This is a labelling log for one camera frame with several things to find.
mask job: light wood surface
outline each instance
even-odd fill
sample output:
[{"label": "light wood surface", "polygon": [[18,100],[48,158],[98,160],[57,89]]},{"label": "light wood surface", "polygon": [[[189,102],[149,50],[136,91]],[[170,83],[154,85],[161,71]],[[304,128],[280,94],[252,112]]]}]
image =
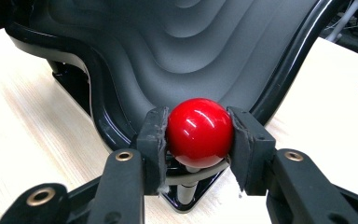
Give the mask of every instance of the light wood surface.
[{"label": "light wood surface", "polygon": [[[358,193],[358,54],[318,39],[267,126],[277,148],[307,153],[329,180]],[[108,152],[45,60],[0,31],[0,216],[25,190],[72,190],[101,174]],[[270,223],[265,197],[240,194],[226,171],[189,214],[145,198],[146,223]]]}]

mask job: wooden table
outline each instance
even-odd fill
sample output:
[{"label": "wooden table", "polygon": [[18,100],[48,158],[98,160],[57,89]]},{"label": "wooden table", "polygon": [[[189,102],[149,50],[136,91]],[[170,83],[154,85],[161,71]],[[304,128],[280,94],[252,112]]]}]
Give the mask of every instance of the wooden table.
[{"label": "wooden table", "polygon": [[[329,180],[358,193],[358,54],[318,39],[267,126],[277,148],[306,152]],[[0,31],[0,216],[25,190],[72,190],[101,174],[108,152],[45,60]],[[146,223],[269,223],[265,197],[240,194],[228,170],[189,214],[145,197]]]}]

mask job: tabletop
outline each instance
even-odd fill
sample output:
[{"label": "tabletop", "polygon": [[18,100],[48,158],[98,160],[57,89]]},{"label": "tabletop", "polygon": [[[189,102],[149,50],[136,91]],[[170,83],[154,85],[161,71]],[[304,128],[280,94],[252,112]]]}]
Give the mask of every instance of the tabletop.
[{"label": "tabletop", "polygon": [[[277,148],[307,153],[332,183],[358,194],[358,54],[318,39],[266,128]],[[35,185],[72,190],[90,181],[107,156],[91,119],[47,62],[16,49],[0,30],[0,216]],[[146,196],[145,222],[270,220],[266,197],[241,193],[228,169],[188,214]]]}]

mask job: glossy red sphere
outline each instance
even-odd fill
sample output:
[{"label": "glossy red sphere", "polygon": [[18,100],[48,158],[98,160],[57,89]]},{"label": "glossy red sphere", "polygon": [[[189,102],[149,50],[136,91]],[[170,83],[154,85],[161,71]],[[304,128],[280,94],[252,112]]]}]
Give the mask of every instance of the glossy red sphere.
[{"label": "glossy red sphere", "polygon": [[186,166],[210,167],[228,154],[233,132],[224,107],[208,99],[187,100],[168,117],[169,151]]}]

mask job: red ball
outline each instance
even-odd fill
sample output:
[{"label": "red ball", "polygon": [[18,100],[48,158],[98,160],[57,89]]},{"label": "red ball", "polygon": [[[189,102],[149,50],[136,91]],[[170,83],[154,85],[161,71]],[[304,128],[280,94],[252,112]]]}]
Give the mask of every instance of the red ball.
[{"label": "red ball", "polygon": [[186,166],[206,168],[220,162],[231,148],[233,134],[228,112],[212,100],[184,101],[168,116],[169,151]]}]

